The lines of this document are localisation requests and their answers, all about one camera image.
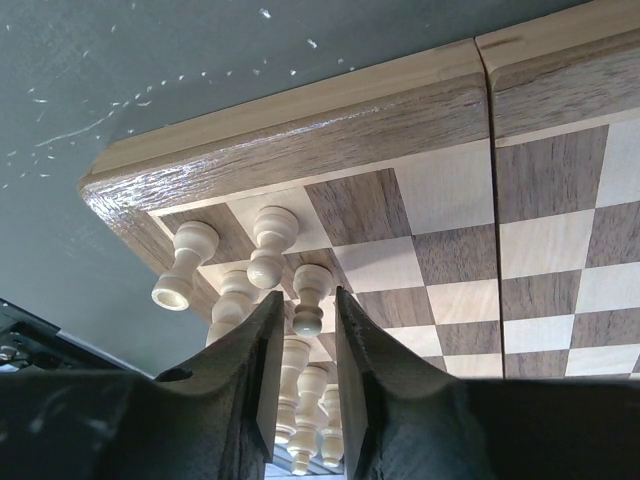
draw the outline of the dark wood square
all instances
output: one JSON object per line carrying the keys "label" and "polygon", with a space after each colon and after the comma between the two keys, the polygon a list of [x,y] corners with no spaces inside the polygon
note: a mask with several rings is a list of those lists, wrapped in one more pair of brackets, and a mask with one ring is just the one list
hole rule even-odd
{"label": "dark wood square", "polygon": [[333,246],[411,235],[393,169],[305,188]]}
{"label": "dark wood square", "polygon": [[594,208],[607,134],[604,126],[498,148],[500,223]]}
{"label": "dark wood square", "polygon": [[573,321],[571,348],[640,344],[640,308],[580,313]]}
{"label": "dark wood square", "polygon": [[505,355],[506,378],[560,378],[567,371],[569,350]]}
{"label": "dark wood square", "polygon": [[495,225],[413,236],[425,285],[498,277]]}
{"label": "dark wood square", "polygon": [[499,322],[436,325],[443,355],[501,353]]}
{"label": "dark wood square", "polygon": [[502,281],[505,320],[568,315],[576,311],[580,270]]}
{"label": "dark wood square", "polygon": [[216,254],[205,265],[249,260],[256,248],[247,232],[226,204],[211,205],[184,212],[171,213],[160,218],[171,232],[178,231],[180,225],[197,221],[212,226],[220,236]]}
{"label": "dark wood square", "polygon": [[435,324],[424,287],[358,293],[357,297],[371,320],[382,328]]}
{"label": "dark wood square", "polygon": [[596,209],[587,267],[640,262],[640,202]]}

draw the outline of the chessboard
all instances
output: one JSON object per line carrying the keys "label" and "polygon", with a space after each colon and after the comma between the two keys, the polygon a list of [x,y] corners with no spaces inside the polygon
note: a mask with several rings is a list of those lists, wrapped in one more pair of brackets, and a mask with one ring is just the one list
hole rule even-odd
{"label": "chessboard", "polygon": [[[182,223],[216,229],[205,321],[279,206],[287,334],[317,264],[453,375],[638,378],[638,78],[640,9],[595,1],[117,142],[81,191],[159,274]],[[334,295],[310,361],[335,381]]]}

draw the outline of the wood grain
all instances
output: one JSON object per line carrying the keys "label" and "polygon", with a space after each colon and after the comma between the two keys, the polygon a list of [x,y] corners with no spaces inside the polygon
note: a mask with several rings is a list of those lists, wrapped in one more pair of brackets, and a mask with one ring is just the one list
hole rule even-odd
{"label": "wood grain", "polygon": [[226,204],[172,213],[161,220],[174,234],[180,225],[191,220],[206,223],[218,232],[220,243],[213,258],[205,265],[249,260],[256,248]]}
{"label": "wood grain", "polygon": [[500,223],[595,208],[607,131],[496,149]]}
{"label": "wood grain", "polygon": [[333,246],[411,235],[392,169],[306,187]]}
{"label": "wood grain", "polygon": [[640,13],[632,0],[597,0],[476,43],[497,140],[640,107]]}
{"label": "wood grain", "polygon": [[502,281],[503,319],[552,317],[576,311],[580,270]]}
{"label": "wood grain", "polygon": [[424,287],[358,293],[358,302],[382,328],[433,325],[433,313]]}
{"label": "wood grain", "polygon": [[596,209],[587,267],[640,262],[640,202]]}

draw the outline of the light wood square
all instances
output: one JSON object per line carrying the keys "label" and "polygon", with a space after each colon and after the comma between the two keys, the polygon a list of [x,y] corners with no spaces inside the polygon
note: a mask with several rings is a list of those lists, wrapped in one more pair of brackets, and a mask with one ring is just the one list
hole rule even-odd
{"label": "light wood square", "polygon": [[438,325],[500,319],[497,280],[429,285],[427,293]]}
{"label": "light wood square", "polygon": [[444,357],[447,373],[460,378],[502,377],[502,355],[447,355]]}
{"label": "light wood square", "polygon": [[494,222],[489,149],[396,167],[411,233]]}
{"label": "light wood square", "polygon": [[565,350],[571,345],[573,315],[504,322],[504,352]]}
{"label": "light wood square", "polygon": [[640,119],[609,126],[596,207],[640,200]]}
{"label": "light wood square", "polygon": [[587,268],[582,272],[576,313],[640,307],[640,263]]}
{"label": "light wood square", "polygon": [[640,345],[575,348],[569,351],[567,377],[631,373],[640,355]]}
{"label": "light wood square", "polygon": [[[207,282],[211,284],[213,288],[215,288],[216,292],[220,293],[220,288],[222,287],[222,280],[226,273],[231,272],[233,270],[247,270],[249,266],[249,260],[241,260],[239,262],[229,262],[229,263],[218,263],[215,265],[205,265],[199,267],[198,270],[205,278]],[[260,290],[258,294],[258,301],[260,303],[264,298],[271,293],[272,290],[277,290],[282,292],[284,295],[284,299],[290,300],[289,294],[282,288],[282,285],[277,285],[275,288],[271,290]]]}
{"label": "light wood square", "polygon": [[355,293],[424,286],[411,237],[334,247]]}
{"label": "light wood square", "polygon": [[298,219],[300,228],[298,238],[285,253],[331,247],[327,232],[303,187],[234,200],[227,205],[256,245],[256,237],[253,234],[256,216],[262,208],[274,206],[289,210]]}
{"label": "light wood square", "polygon": [[584,268],[593,215],[584,210],[500,225],[502,278]]}
{"label": "light wood square", "polygon": [[386,328],[385,332],[420,357],[442,355],[442,347],[435,325]]}

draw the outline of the chess piece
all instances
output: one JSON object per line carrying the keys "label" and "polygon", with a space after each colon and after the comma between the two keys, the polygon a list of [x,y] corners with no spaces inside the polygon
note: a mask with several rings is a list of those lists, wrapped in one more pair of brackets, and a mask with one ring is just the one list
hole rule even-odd
{"label": "chess piece", "polygon": [[207,334],[207,346],[225,336],[240,325],[253,310],[259,290],[249,282],[247,272],[233,270],[222,279],[220,299],[211,310],[211,326]]}
{"label": "chess piece", "polygon": [[322,463],[324,463],[326,467],[335,468],[340,464],[340,460],[344,455],[338,385],[327,386],[322,404],[329,416],[328,424],[322,430],[322,436],[324,437],[324,442],[322,443]]}
{"label": "chess piece", "polygon": [[293,289],[300,298],[293,317],[293,330],[301,337],[311,338],[322,331],[324,313],[318,304],[329,295],[333,276],[318,265],[302,265],[293,276]]}
{"label": "chess piece", "polygon": [[322,426],[318,400],[327,386],[327,372],[322,368],[307,366],[298,380],[300,406],[296,412],[296,433],[289,440],[287,451],[293,457],[291,471],[304,475],[311,458],[318,454],[316,435]]}
{"label": "chess piece", "polygon": [[296,243],[298,219],[284,208],[265,207],[258,212],[253,233],[258,248],[251,254],[247,275],[256,287],[273,288],[282,279],[282,252]]}
{"label": "chess piece", "polygon": [[287,444],[291,436],[296,433],[296,409],[300,403],[298,378],[309,363],[310,352],[309,344],[296,338],[295,335],[285,338],[278,396],[276,443]]}
{"label": "chess piece", "polygon": [[213,257],[218,248],[218,233],[200,222],[185,222],[173,237],[175,261],[168,272],[160,275],[151,298],[167,310],[185,310],[193,296],[193,274]]}

